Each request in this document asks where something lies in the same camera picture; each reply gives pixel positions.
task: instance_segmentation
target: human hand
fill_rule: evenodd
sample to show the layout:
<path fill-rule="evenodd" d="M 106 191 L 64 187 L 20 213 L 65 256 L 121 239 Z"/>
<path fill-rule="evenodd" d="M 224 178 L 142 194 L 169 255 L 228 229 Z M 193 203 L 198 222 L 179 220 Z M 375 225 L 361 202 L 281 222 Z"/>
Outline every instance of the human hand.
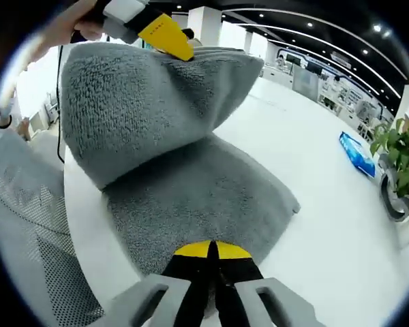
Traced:
<path fill-rule="evenodd" d="M 87 40 L 100 39 L 102 36 L 100 25 L 80 21 L 96 2 L 97 0 L 79 0 L 54 18 L 42 33 L 43 40 L 31 60 L 41 59 L 53 46 L 69 44 L 74 30 L 80 31 L 80 34 Z"/>

